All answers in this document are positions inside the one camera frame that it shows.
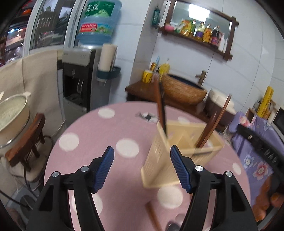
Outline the right hand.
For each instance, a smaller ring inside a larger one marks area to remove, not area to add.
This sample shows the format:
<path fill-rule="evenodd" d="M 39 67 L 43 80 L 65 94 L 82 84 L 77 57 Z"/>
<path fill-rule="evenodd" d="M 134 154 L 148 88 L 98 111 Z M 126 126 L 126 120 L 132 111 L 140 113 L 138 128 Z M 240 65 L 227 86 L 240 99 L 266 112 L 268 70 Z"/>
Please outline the right hand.
<path fill-rule="evenodd" d="M 256 197 L 255 204 L 252 211 L 256 222 L 262 221 L 266 217 L 266 210 L 272 205 L 273 207 L 280 208 L 283 204 L 283 195 L 276 192 L 272 196 L 268 195 L 271 187 L 272 175 L 267 177 L 263 186 L 260 189 L 260 194 Z"/>

